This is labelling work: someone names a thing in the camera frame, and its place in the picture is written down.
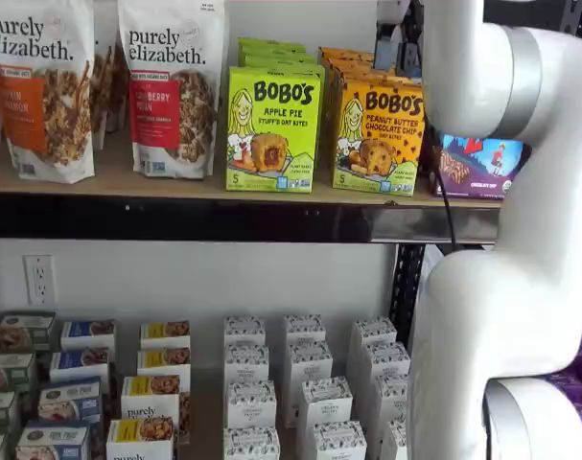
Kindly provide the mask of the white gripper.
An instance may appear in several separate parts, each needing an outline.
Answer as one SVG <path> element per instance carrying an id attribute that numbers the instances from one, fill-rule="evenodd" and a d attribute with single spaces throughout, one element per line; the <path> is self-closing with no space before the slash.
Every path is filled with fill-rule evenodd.
<path id="1" fill-rule="evenodd" d="M 423 2 L 392 0 L 377 2 L 377 32 L 374 69 L 390 71 L 396 67 L 399 50 L 399 74 L 407 78 L 422 77 L 421 51 L 417 44 L 423 29 Z M 399 38 L 394 38 L 395 31 Z"/>

